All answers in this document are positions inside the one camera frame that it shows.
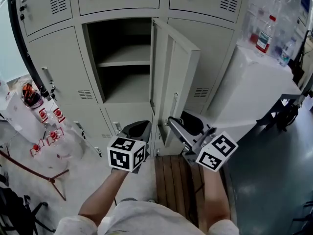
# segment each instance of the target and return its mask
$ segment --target wooden pallet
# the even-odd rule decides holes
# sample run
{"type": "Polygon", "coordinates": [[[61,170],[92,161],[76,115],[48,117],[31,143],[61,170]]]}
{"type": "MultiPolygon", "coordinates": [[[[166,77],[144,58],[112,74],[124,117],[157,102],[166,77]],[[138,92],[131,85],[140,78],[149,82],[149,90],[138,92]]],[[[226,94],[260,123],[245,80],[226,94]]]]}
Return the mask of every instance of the wooden pallet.
{"type": "Polygon", "coordinates": [[[207,233],[202,167],[198,164],[190,167],[182,156],[174,155],[155,157],[155,169],[158,203],[207,233]]]}

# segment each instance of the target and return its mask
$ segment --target wall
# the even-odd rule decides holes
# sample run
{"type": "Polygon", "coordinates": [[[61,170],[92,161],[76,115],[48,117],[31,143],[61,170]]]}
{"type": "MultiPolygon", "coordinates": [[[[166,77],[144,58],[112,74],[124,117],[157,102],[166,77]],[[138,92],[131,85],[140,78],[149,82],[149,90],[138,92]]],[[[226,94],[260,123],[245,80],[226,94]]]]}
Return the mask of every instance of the wall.
{"type": "Polygon", "coordinates": [[[14,39],[7,2],[0,5],[0,72],[6,82],[28,74],[14,39]]]}

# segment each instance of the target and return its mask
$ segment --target locker vent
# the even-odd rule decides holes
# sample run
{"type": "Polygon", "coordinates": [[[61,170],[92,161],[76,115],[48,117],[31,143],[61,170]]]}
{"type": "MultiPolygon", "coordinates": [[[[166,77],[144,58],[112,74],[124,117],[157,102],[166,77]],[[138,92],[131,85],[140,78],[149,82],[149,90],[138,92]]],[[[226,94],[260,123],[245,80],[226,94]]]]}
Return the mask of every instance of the locker vent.
{"type": "Polygon", "coordinates": [[[236,12],[238,0],[221,0],[220,8],[236,12]]]}
{"type": "Polygon", "coordinates": [[[91,91],[78,91],[81,99],[92,99],[91,91]]]}
{"type": "Polygon", "coordinates": [[[206,97],[208,93],[208,88],[197,88],[194,97],[206,97]]]}
{"type": "Polygon", "coordinates": [[[67,9],[67,2],[65,0],[50,0],[50,7],[52,14],[67,9]]]}
{"type": "Polygon", "coordinates": [[[110,139],[110,138],[111,138],[111,135],[101,134],[101,136],[102,136],[104,139],[110,139]]]}

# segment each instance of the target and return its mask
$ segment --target person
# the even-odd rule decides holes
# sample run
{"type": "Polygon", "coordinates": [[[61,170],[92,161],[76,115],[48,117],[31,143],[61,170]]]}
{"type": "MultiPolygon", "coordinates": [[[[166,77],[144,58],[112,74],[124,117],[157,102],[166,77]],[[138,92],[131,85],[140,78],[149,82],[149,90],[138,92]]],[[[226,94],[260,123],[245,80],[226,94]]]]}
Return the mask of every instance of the person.
{"type": "MultiPolygon", "coordinates": [[[[59,222],[56,235],[96,235],[128,172],[114,170],[104,183],[83,203],[77,216],[59,222]]],[[[204,204],[209,235],[239,235],[230,221],[228,198],[220,174],[203,168],[204,204]]],[[[162,205],[123,201],[114,209],[106,235],[203,235],[180,214],[162,205]]]]}

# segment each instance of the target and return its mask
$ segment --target chair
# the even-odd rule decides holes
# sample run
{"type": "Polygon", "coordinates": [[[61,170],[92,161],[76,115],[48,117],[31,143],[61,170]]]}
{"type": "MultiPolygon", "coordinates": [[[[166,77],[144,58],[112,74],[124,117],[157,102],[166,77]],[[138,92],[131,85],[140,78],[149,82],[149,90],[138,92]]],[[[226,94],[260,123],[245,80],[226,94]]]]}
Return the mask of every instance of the chair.
{"type": "Polygon", "coordinates": [[[33,211],[31,211],[29,200],[30,197],[27,195],[24,195],[23,200],[10,188],[0,187],[0,218],[2,219],[0,230],[2,230],[2,232],[5,233],[7,231],[15,230],[21,235],[33,235],[34,232],[38,235],[36,223],[51,233],[55,232],[55,230],[48,228],[36,218],[39,209],[42,206],[47,207],[48,203],[41,202],[33,211]],[[8,225],[3,216],[7,216],[12,225],[8,225]]]}

